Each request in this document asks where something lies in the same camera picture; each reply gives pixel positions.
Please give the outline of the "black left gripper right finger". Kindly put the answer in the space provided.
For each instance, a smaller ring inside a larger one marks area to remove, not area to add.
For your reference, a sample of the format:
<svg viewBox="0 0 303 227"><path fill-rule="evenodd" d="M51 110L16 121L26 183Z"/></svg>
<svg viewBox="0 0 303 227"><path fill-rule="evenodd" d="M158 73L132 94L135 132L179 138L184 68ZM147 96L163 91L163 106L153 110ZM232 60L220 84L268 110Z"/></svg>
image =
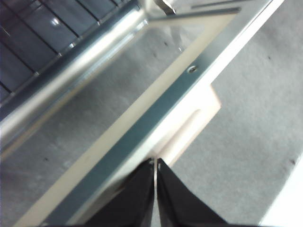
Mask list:
<svg viewBox="0 0 303 227"><path fill-rule="evenodd" d="M196 197L163 159L157 160L157 201L162 227L223 227L222 217Z"/></svg>

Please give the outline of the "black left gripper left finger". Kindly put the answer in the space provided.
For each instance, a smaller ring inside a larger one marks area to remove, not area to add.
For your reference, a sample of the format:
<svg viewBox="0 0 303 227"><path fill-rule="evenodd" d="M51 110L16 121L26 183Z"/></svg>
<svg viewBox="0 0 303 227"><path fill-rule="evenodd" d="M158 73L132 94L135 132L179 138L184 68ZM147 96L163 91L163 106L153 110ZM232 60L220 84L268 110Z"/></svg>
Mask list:
<svg viewBox="0 0 303 227"><path fill-rule="evenodd" d="M84 226L150 227L153 204L154 161L147 159L132 172L123 190Z"/></svg>

